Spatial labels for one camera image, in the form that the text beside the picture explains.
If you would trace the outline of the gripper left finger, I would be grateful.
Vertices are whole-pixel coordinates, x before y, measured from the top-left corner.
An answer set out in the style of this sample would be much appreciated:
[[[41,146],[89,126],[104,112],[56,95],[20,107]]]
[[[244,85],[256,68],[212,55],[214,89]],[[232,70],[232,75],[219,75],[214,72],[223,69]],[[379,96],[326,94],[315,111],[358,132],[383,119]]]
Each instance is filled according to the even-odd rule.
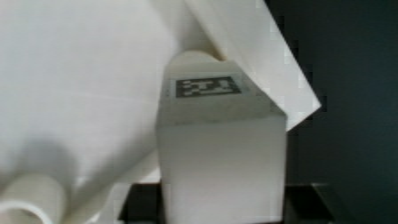
[[[134,184],[121,209],[125,224],[162,224],[161,200],[161,185]]]

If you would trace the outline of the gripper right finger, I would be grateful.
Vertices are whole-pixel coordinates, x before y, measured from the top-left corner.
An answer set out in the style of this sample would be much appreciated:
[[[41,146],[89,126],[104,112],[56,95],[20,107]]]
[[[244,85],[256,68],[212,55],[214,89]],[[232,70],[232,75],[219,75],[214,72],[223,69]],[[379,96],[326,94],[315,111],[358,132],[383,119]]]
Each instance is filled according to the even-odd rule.
[[[283,224],[356,224],[356,218],[328,183],[287,186]]]

